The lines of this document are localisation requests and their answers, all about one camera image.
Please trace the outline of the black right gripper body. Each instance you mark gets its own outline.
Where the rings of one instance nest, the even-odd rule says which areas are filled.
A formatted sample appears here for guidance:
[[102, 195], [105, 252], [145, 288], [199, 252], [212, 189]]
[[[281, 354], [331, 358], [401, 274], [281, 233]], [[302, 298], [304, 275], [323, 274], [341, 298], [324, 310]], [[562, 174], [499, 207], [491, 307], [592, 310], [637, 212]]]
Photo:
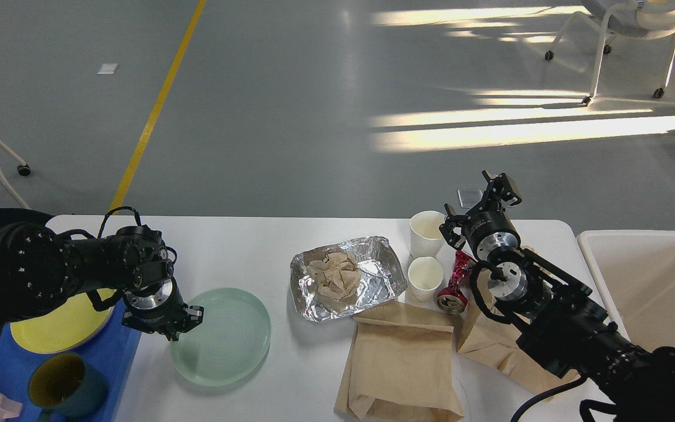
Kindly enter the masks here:
[[480, 211], [466, 218], [463, 234], [478, 261], [491, 261], [491, 254], [504, 247], [520, 248], [519, 233], [504, 211]]

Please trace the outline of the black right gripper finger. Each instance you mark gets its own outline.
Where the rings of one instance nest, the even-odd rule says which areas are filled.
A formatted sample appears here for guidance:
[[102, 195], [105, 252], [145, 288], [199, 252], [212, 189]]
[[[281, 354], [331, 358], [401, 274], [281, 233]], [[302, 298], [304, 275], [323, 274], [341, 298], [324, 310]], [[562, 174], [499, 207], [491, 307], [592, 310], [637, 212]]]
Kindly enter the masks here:
[[522, 203], [522, 195], [516, 183], [506, 173], [493, 175], [482, 171], [487, 185], [482, 191], [480, 201], [473, 206], [473, 214], [493, 213], [497, 216], [506, 216], [506, 209], [516, 207]]
[[455, 249], [462, 251], [471, 235], [471, 213], [458, 214], [450, 203], [444, 204], [445, 219], [439, 225], [439, 232], [445, 242]]

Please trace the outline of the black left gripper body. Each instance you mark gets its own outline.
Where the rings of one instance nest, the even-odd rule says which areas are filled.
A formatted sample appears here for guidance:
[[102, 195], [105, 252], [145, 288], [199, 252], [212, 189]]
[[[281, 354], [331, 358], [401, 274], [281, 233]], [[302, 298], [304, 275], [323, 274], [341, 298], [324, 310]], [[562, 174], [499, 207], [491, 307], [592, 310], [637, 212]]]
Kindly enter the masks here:
[[124, 314], [134, 314], [140, 318], [157, 318], [162, 327], [162, 335], [171, 334], [171, 320], [187, 307], [179, 293], [179, 286], [174, 277], [164, 280], [158, 289], [149, 294], [139, 295], [134, 292], [124, 294]]

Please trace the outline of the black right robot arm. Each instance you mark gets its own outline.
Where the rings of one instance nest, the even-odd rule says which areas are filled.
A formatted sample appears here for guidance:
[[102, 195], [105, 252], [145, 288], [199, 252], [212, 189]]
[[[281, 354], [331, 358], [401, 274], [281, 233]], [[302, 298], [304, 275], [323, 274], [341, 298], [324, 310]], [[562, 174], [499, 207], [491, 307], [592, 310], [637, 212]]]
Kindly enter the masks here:
[[471, 248], [469, 288], [483, 315], [517, 328], [518, 348], [546, 371], [579, 373], [576, 381], [523, 403], [512, 420], [592, 380], [609, 401], [581, 401], [584, 421], [593, 421], [594, 412], [616, 421], [675, 421], [675, 348], [648, 352], [622, 336], [617, 323], [607, 323], [608, 312], [592, 300], [588, 285], [521, 246], [505, 211], [522, 201], [514, 182], [505, 173], [482, 176], [487, 185], [480, 199], [462, 215], [445, 204], [439, 231], [453, 249]]

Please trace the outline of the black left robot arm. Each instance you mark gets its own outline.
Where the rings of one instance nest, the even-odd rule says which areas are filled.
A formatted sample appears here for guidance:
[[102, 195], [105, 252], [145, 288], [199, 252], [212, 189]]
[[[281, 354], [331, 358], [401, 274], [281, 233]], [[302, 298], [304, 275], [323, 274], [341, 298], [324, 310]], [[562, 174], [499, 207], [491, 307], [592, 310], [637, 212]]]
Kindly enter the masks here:
[[176, 251], [142, 223], [139, 211], [128, 211], [134, 224], [110, 236], [104, 229], [115, 209], [96, 236], [30, 222], [0, 227], [0, 337], [5, 324], [48, 315], [80, 294], [97, 312], [122, 301], [124, 326], [169, 341], [203, 323], [203, 307], [186, 304], [180, 293]]

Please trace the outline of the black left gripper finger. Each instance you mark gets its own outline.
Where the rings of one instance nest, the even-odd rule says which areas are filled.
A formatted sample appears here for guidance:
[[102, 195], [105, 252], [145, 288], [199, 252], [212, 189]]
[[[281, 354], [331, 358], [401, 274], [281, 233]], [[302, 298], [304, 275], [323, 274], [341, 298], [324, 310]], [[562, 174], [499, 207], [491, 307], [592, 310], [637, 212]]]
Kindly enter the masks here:
[[121, 324], [126, 328], [134, 329], [141, 333], [162, 334], [162, 327], [158, 323], [157, 318], [140, 318], [134, 314], [123, 314]]
[[179, 341], [180, 335], [188, 333], [203, 323], [204, 307], [190, 305], [178, 312], [171, 320], [171, 341]]

